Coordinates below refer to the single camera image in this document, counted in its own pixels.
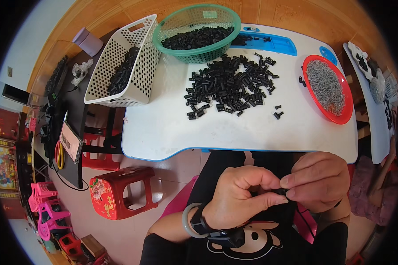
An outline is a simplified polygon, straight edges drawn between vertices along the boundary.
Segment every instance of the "flower print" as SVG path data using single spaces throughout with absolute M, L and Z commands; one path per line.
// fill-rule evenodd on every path
M 106 189 L 105 189 L 105 184 L 103 184 L 103 181 L 101 179 L 98 179 L 96 187 L 99 188 L 99 192 L 100 195 L 102 195 L 103 193 L 105 193 Z
M 94 185 L 92 188 L 92 191 L 93 191 L 93 198 L 95 200 L 100 200 L 101 192 L 100 192 L 99 187 L 97 185 Z

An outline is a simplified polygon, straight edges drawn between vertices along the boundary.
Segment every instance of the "tile floor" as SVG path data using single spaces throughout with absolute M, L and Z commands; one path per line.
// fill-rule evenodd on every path
M 71 223 L 78 237 L 92 234 L 109 252 L 117 264 L 138 265 L 143 249 L 143 240 L 152 224 L 162 215 L 165 207 L 193 176 L 200 173 L 209 153 L 201 150 L 185 150 L 161 162 L 148 162 L 114 156 L 121 161 L 121 168 L 150 166 L 155 169 L 152 178 L 152 191 L 162 196 L 159 206 L 144 213 L 123 220 L 108 220 L 96 214 L 93 209 L 90 192 L 76 191 L 66 187 L 53 170 L 49 176 L 59 191 L 59 197 L 71 212 Z M 246 165 L 252 165 L 250 152 L 246 152 Z M 104 171 L 83 167 L 83 178 L 89 183 L 90 178 L 103 174 Z M 140 188 L 131 187 L 132 194 Z M 347 259 L 352 257 L 366 243 L 372 234 L 374 224 L 366 218 L 352 215 L 347 247 Z

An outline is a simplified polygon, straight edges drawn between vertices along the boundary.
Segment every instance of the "white plastic basket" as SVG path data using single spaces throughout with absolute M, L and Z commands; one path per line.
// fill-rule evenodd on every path
M 144 105 L 149 102 L 153 77 L 161 54 L 152 44 L 153 31 L 158 25 L 157 15 L 150 15 L 118 29 L 106 44 L 90 78 L 85 104 L 100 104 L 112 108 Z M 144 27 L 130 31 L 136 25 Z M 108 87 L 115 68 L 124 61 L 132 46 L 140 50 L 134 63 L 127 87 L 115 95 L 109 95 Z
M 385 93 L 389 103 L 398 106 L 398 83 L 392 73 L 385 80 Z

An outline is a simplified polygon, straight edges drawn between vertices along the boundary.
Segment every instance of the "phone case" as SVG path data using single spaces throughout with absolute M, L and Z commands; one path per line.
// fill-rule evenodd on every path
M 71 129 L 68 122 L 64 121 L 59 141 L 68 152 L 74 163 L 78 163 L 84 141 Z

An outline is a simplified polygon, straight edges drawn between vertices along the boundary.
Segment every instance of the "power outlet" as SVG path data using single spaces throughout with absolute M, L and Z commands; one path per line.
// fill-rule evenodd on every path
M 12 77 L 13 68 L 8 66 L 8 77 Z

